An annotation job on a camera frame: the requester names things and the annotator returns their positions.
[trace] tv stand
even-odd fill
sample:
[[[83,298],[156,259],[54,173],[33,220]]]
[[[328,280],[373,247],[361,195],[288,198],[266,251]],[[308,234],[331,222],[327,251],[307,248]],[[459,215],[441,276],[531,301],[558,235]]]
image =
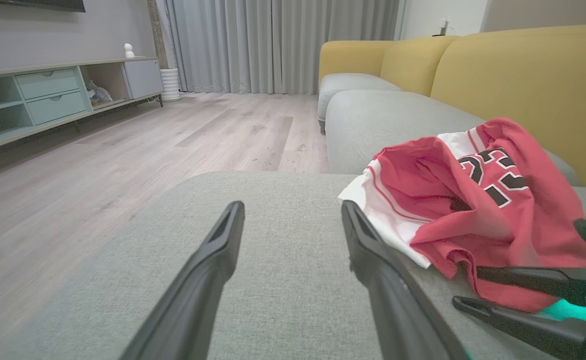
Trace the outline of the tv stand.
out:
[[[110,102],[92,104],[85,82],[107,89]],[[137,101],[162,101],[156,57],[51,64],[0,70],[0,146]]]

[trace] basketball jersey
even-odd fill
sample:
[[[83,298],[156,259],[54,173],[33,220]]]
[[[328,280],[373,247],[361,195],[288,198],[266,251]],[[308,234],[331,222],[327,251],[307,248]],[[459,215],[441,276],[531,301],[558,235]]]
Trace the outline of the basketball jersey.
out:
[[[478,296],[526,312],[555,298],[495,284],[477,266],[586,267],[572,226],[579,198],[541,146],[514,121],[384,148],[339,194],[364,211],[382,239],[447,278],[465,268]]]

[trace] tv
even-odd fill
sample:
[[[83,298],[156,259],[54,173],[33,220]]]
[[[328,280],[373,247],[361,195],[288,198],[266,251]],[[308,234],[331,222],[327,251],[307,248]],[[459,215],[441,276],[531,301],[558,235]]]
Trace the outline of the tv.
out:
[[[0,4],[62,10],[65,12],[86,12],[83,0],[0,0]]]

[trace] gray fabric upholstery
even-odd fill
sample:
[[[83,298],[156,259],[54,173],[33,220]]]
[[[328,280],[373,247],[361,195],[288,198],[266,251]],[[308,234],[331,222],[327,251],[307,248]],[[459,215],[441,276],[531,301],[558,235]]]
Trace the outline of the gray fabric upholstery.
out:
[[[563,161],[562,159],[560,159],[560,157],[558,157],[558,155],[555,155],[554,153],[552,153],[548,150],[544,150],[544,151],[546,151],[546,154],[548,155],[549,158],[551,158],[551,161],[553,162],[553,164],[555,164],[555,166],[561,171],[561,173],[564,175],[564,177],[568,180],[569,184],[571,184],[571,186],[573,186],[573,187],[578,187],[579,180],[577,178],[577,173],[575,172],[575,170],[573,170],[573,168],[566,161]]]
[[[477,116],[427,96],[406,91],[352,89],[336,94],[326,115],[326,146],[331,172],[361,174],[386,146],[465,132],[484,123]],[[575,171],[546,151],[572,186]]]
[[[401,91],[395,84],[367,73],[330,73],[322,78],[320,84],[319,100],[317,103],[317,118],[324,121],[326,109],[332,97],[336,93],[345,90],[380,90],[380,91]]]
[[[246,219],[211,360],[380,359],[366,289],[348,269],[337,194],[353,175],[216,172],[186,180],[94,255],[2,349],[3,360],[115,360],[227,203]],[[586,189],[576,189],[586,197]],[[407,264],[475,360],[551,357],[453,308],[460,272]]]

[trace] gray curtain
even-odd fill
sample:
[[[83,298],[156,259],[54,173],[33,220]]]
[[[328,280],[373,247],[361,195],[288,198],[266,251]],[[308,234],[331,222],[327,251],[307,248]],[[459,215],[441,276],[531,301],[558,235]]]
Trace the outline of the gray curtain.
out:
[[[391,40],[400,0],[167,0],[182,88],[315,94],[322,44]]]

